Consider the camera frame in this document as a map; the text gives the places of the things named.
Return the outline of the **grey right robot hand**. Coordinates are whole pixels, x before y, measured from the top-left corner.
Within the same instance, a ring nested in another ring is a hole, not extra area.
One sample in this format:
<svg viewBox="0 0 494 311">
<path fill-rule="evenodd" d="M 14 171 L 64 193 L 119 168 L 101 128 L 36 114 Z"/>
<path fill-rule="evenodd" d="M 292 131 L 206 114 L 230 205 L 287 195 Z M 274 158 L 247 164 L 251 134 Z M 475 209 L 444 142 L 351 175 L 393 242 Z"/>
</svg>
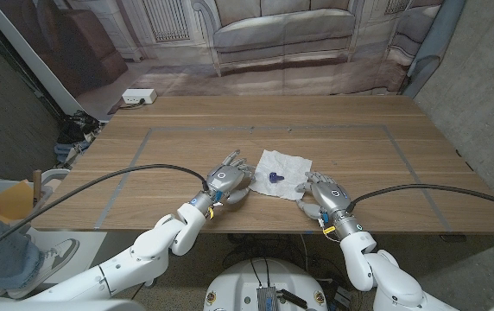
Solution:
<svg viewBox="0 0 494 311">
<path fill-rule="evenodd" d="M 354 215 L 347 211 L 351 199 L 347 192 L 330 176 L 320 172 L 306 172 L 308 181 L 295 187 L 301 194 L 311 194 L 315 203 L 297 200 L 297 206 L 310 218 L 325 220 L 335 227 L 335 234 L 342 240 L 363 230 Z"/>
</svg>

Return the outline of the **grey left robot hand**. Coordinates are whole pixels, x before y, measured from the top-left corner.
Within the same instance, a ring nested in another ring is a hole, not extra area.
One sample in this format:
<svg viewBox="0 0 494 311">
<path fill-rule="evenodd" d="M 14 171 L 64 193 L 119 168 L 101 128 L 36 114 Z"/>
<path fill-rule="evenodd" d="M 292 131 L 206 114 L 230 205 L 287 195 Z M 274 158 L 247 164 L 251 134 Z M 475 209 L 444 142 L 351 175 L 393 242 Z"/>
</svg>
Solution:
<svg viewBox="0 0 494 311">
<path fill-rule="evenodd" d="M 206 214 L 210 206 L 219 202 L 236 204 L 250 191 L 249 184 L 255 179 L 255 167 L 245 158 L 237 158 L 240 150 L 231 152 L 221 164 L 209 172 L 207 190 L 201 190 L 190 200 L 200 212 Z"/>
</svg>

